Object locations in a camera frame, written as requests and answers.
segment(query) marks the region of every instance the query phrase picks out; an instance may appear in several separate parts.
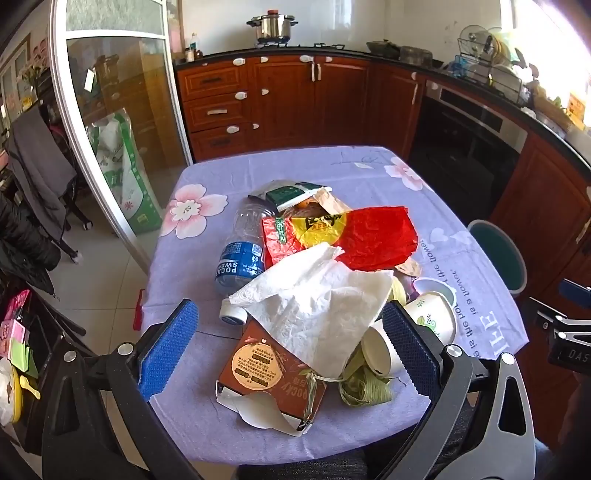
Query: blue bottle label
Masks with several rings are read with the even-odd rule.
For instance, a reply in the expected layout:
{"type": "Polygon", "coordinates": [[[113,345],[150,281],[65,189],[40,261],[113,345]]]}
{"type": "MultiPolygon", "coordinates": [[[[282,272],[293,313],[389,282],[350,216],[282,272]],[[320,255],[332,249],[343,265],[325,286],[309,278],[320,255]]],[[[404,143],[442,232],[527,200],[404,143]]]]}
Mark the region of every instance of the blue bottle label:
{"type": "Polygon", "coordinates": [[[234,242],[224,249],[217,264],[216,278],[238,275],[253,279],[263,272],[262,248],[250,242],[234,242]]]}

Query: metal bolt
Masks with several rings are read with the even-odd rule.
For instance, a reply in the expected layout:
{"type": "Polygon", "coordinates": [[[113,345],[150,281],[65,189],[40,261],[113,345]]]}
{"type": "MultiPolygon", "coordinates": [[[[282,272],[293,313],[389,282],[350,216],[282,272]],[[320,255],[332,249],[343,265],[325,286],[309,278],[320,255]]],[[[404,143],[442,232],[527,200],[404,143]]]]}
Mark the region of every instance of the metal bolt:
{"type": "Polygon", "coordinates": [[[451,344],[446,347],[446,352],[450,356],[461,356],[462,349],[457,345],[451,344]]]}
{"type": "Polygon", "coordinates": [[[76,352],[74,350],[70,350],[69,352],[64,353],[64,360],[66,362],[71,362],[76,358],[76,352]]]}
{"type": "Polygon", "coordinates": [[[513,365],[515,363],[515,357],[510,353],[503,353],[501,355],[501,360],[503,360],[507,365],[513,365]]]}
{"type": "Polygon", "coordinates": [[[120,355],[129,355],[134,351],[134,346],[131,343],[122,343],[117,349],[117,353],[120,355]]]}

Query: brown box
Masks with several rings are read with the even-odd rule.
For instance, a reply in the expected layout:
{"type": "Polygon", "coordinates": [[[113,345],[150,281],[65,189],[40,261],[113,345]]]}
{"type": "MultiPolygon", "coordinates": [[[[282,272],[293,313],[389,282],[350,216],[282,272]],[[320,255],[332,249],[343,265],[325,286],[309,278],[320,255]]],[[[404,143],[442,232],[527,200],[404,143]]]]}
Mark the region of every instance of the brown box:
{"type": "Polygon", "coordinates": [[[317,381],[312,415],[304,421],[309,370],[308,365],[273,340],[256,320],[251,320],[216,382],[216,396],[220,401],[221,396],[265,391],[275,398],[294,430],[302,434],[312,424],[326,390],[326,384],[317,381]]]}

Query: white tissue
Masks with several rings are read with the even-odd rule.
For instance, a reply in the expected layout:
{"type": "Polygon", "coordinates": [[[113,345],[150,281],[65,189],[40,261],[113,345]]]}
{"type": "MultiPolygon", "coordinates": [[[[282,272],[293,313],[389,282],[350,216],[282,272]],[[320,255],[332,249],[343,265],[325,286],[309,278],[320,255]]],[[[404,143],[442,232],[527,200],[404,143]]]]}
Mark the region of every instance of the white tissue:
{"type": "Polygon", "coordinates": [[[319,375],[337,378],[384,307],[392,271],[351,270],[321,243],[285,257],[230,296],[319,375]]]}

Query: purple tablecloth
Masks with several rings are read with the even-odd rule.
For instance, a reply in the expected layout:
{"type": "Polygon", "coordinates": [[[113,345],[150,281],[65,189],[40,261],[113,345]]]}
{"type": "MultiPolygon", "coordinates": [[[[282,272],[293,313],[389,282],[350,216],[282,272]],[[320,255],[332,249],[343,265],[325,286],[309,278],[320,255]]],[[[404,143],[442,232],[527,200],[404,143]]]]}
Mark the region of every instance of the purple tablecloth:
{"type": "Polygon", "coordinates": [[[168,204],[144,306],[145,330],[163,322],[183,299],[199,307],[199,328],[164,391],[150,403],[190,460],[269,464],[322,458],[393,435],[415,424],[428,406],[411,382],[394,381],[393,401],[345,406],[329,387],[312,428],[300,438],[244,423],[215,399],[215,382],[239,327],[218,319],[214,274],[239,202],[276,179],[333,187],[351,208],[404,205],[420,243],[413,258],[423,276],[457,289],[456,343],[474,356],[515,353],[527,342],[519,311],[500,276],[460,220],[392,152],[333,147],[243,155],[185,169],[168,204]]]}

